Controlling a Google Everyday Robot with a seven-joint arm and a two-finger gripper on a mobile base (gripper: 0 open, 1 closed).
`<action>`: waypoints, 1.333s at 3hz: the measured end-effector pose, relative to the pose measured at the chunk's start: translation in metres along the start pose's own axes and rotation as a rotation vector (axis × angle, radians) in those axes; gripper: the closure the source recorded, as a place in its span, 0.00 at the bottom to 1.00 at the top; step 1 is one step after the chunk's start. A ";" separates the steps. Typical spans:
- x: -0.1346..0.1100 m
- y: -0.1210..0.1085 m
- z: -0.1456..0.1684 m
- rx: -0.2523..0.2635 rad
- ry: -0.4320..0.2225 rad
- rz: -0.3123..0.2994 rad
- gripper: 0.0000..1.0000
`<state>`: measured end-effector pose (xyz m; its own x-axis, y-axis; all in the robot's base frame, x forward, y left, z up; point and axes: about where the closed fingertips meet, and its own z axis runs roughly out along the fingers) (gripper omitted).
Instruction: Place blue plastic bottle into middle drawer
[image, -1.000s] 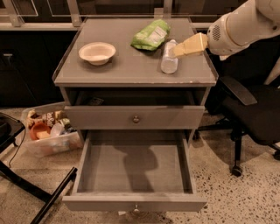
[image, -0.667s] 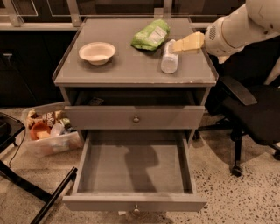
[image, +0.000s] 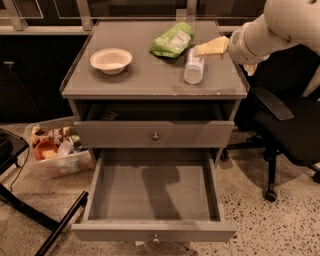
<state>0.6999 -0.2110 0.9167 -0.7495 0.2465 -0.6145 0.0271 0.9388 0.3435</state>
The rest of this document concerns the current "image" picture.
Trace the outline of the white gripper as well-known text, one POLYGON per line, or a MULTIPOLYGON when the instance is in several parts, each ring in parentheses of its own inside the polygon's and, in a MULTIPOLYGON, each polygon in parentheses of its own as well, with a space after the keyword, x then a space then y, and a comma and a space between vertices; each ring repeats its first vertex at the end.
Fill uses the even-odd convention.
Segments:
POLYGON ((230 40, 226 36, 220 36, 206 43, 197 45, 195 48, 195 56, 222 56, 228 48, 230 58, 235 63, 244 65, 244 70, 247 72, 247 75, 253 76, 257 69, 256 64, 263 62, 265 57, 252 53, 245 42, 245 32, 251 25, 252 22, 247 22, 241 28, 235 30, 230 40))

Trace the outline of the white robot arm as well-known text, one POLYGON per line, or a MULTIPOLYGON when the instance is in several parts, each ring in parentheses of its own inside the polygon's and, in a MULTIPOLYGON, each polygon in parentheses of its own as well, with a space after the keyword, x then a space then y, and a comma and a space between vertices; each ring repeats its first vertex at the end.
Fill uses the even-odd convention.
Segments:
POLYGON ((304 45, 320 55, 320 1, 266 0, 263 14, 236 29, 231 37, 197 45, 198 58, 222 58, 226 52, 252 76, 274 52, 304 45))

